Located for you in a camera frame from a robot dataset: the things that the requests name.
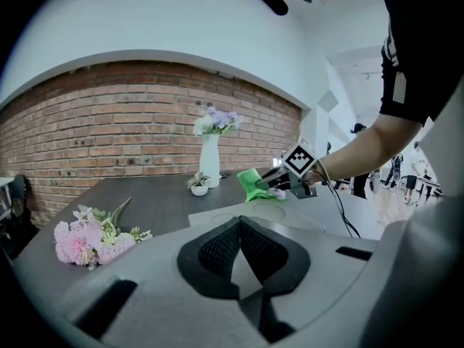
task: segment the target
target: floor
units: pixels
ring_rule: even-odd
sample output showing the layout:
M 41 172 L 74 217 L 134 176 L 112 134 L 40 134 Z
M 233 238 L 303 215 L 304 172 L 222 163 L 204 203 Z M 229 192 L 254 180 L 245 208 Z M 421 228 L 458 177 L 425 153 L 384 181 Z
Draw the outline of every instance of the floor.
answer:
M 437 202 L 437 198 L 431 196 L 430 199 L 425 203 L 425 190 L 423 196 L 420 198 L 419 205 L 406 205 L 403 201 L 405 192 L 401 189 L 394 188 L 392 191 L 383 188 L 384 184 L 381 183 L 381 187 L 377 194 L 369 188 L 369 180 L 366 183 L 365 193 L 369 201 L 373 201 L 376 206 L 378 213 L 378 223 L 387 226 L 389 223 L 397 220 L 408 219 L 415 210 L 419 210 L 424 205 L 433 205 Z M 413 201 L 419 200 L 419 193 L 414 191 Z

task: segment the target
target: brick wall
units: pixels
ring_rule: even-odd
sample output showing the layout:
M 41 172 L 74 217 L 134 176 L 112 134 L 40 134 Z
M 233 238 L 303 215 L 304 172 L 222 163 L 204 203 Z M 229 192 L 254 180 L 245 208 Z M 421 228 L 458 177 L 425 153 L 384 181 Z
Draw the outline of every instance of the brick wall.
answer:
M 204 108 L 237 111 L 220 137 L 222 170 L 270 167 L 299 134 L 301 109 L 242 80 L 166 62 L 112 62 L 66 73 L 0 111 L 0 176 L 24 174 L 43 226 L 104 177 L 194 173 Z

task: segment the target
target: white pot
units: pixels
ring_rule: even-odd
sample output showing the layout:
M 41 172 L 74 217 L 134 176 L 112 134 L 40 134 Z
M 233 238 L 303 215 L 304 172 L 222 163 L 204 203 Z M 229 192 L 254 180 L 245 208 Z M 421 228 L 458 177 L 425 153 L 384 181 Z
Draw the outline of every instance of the white pot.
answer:
M 208 192 L 208 186 L 193 186 L 190 190 L 195 196 L 204 196 Z
M 202 154 L 200 155 L 200 172 L 210 177 L 208 186 L 219 186 L 219 134 L 203 134 Z

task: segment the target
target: green cloth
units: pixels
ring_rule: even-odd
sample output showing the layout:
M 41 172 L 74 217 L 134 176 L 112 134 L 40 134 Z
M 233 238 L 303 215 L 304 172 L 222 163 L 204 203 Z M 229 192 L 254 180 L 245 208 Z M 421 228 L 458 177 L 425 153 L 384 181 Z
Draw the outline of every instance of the green cloth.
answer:
M 278 199 L 273 194 L 269 194 L 265 189 L 256 187 L 256 182 L 261 180 L 261 175 L 256 171 L 256 169 L 242 171 L 241 173 L 237 174 L 237 178 L 239 179 L 240 184 L 245 188 L 245 202 L 258 199 L 274 199 L 277 201 L 284 201 Z

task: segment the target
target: black cable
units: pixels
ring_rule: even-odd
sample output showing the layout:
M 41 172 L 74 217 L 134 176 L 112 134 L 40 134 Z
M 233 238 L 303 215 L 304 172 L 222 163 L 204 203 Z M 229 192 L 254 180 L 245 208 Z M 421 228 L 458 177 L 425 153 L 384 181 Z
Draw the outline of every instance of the black cable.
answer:
M 329 182 L 329 181 L 327 180 L 327 178 L 326 178 L 323 174 L 321 174 L 321 173 L 319 173 L 318 171 L 315 171 L 315 170 L 313 170 L 313 172 L 319 174 L 319 175 L 322 177 L 322 179 L 327 183 L 327 185 L 329 185 L 329 184 L 331 185 L 331 182 Z M 360 233 L 357 231 L 356 227 L 354 227 L 353 224 L 351 224 L 350 221 L 349 221 L 349 220 L 347 219 L 347 217 L 345 216 L 345 208 L 344 208 L 344 206 L 343 206 L 343 202 L 341 202 L 339 193 L 338 193 L 338 192 L 336 191 L 336 189 L 334 189 L 333 187 L 332 187 L 332 189 L 333 189 L 333 191 L 335 192 L 337 198 L 339 199 L 340 207 L 341 207 L 341 216 L 343 217 L 343 221 L 344 221 L 345 225 L 348 225 L 348 226 L 356 233 L 356 236 L 358 236 L 359 238 L 361 238 L 361 235 L 360 235 Z

